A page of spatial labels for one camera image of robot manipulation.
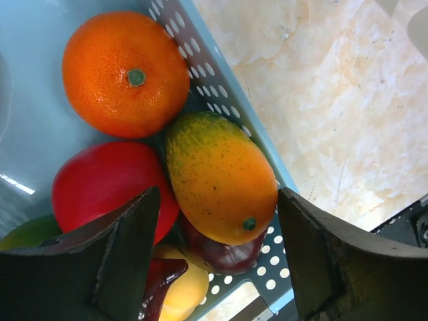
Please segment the orange tangerine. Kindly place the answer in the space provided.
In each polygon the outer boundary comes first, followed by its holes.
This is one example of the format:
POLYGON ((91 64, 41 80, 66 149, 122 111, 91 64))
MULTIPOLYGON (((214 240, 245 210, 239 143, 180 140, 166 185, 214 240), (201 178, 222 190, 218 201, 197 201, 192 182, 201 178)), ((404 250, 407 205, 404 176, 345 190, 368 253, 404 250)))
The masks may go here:
POLYGON ((173 39, 134 11, 102 13, 77 28, 64 50, 62 80, 74 111, 120 138, 162 130, 183 109, 190 88, 173 39))

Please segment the small orange mango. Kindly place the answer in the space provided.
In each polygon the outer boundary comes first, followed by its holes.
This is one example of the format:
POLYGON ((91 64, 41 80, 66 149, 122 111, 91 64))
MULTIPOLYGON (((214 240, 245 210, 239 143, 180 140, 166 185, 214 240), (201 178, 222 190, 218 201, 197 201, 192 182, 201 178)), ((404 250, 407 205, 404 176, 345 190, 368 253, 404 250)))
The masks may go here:
POLYGON ((273 219, 273 169, 244 131, 220 114, 179 116, 167 131, 165 158, 181 211, 205 237, 243 245, 273 219))

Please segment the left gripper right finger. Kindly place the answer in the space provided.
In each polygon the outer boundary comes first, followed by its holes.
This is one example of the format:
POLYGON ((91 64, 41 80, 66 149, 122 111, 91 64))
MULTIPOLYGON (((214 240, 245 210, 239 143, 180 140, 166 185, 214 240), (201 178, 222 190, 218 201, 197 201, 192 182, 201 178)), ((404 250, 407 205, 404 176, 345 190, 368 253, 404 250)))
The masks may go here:
POLYGON ((427 250, 369 233, 289 188, 278 217, 300 320, 426 320, 427 250))

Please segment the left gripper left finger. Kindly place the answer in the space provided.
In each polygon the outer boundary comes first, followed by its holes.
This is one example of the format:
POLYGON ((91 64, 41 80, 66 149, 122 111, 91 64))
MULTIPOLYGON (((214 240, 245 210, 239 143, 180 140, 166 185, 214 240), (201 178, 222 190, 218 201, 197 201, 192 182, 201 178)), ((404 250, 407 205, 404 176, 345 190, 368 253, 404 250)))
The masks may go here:
POLYGON ((1 252, 2 320, 136 320, 160 207, 151 187, 39 247, 1 252))

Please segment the green yellow mango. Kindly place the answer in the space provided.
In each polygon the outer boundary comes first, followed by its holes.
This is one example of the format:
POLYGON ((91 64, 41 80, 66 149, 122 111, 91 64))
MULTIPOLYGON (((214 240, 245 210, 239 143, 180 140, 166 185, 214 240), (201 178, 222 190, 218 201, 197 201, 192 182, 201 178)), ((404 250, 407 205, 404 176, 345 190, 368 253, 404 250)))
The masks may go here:
POLYGON ((42 241, 57 237, 62 231, 53 215, 45 215, 10 231, 1 240, 1 251, 19 247, 37 247, 42 241))

